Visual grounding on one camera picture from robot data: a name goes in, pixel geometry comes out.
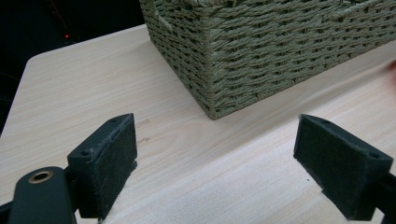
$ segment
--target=wicker basket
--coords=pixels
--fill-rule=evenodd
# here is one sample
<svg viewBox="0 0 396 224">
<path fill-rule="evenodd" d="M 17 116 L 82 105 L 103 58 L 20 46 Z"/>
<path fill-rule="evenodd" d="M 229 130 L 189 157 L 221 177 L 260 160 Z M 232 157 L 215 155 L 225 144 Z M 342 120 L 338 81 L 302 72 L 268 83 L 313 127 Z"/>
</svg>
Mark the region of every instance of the wicker basket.
<svg viewBox="0 0 396 224">
<path fill-rule="evenodd" d="M 212 119 L 396 39 L 395 0 L 140 0 L 151 41 Z"/>
</svg>

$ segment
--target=dark background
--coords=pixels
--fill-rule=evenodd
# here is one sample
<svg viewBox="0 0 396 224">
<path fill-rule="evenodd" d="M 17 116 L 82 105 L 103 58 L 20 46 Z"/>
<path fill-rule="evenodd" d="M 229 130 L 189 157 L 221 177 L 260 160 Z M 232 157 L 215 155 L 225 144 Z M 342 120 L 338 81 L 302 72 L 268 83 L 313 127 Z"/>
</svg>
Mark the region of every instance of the dark background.
<svg viewBox="0 0 396 224">
<path fill-rule="evenodd" d="M 143 23 L 138 0 L 0 0 L 0 134 L 30 58 Z"/>
</svg>

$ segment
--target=wood grain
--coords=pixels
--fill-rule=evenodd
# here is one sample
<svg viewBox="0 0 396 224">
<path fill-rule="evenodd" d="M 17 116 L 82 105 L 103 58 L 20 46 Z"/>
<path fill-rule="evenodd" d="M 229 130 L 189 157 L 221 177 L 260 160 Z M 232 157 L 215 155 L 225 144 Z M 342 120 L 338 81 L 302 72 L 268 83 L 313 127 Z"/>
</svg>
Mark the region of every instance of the wood grain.
<svg viewBox="0 0 396 224">
<path fill-rule="evenodd" d="M 328 119 L 396 157 L 396 74 L 386 69 L 395 51 L 396 41 L 216 121 L 146 26 L 38 55 L 0 140 L 0 203 L 24 174 L 64 168 L 103 122 L 134 113 L 138 167 L 104 223 L 348 223 L 292 157 L 298 116 Z"/>
</svg>

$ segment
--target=wooden tabletop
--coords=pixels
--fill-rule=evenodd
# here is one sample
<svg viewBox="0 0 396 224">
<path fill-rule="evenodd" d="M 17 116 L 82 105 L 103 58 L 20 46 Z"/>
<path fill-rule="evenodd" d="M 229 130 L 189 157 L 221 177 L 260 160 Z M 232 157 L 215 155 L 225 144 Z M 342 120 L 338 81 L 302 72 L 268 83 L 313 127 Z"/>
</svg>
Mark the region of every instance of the wooden tabletop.
<svg viewBox="0 0 396 224">
<path fill-rule="evenodd" d="M 144 25 L 35 56 L 0 139 L 0 204 L 23 175 L 66 167 L 106 120 L 134 113 L 138 166 L 105 223 L 348 223 L 292 157 L 298 116 L 328 119 L 396 158 L 395 52 L 393 41 L 218 120 Z"/>
</svg>

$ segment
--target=woven basket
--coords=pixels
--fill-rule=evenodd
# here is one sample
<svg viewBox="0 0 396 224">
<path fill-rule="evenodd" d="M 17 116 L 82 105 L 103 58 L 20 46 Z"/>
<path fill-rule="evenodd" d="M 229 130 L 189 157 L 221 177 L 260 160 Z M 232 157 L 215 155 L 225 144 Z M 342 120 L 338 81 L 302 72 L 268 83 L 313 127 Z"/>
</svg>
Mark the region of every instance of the woven basket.
<svg viewBox="0 0 396 224">
<path fill-rule="evenodd" d="M 140 0 L 151 41 L 212 119 L 396 39 L 395 0 Z"/>
</svg>

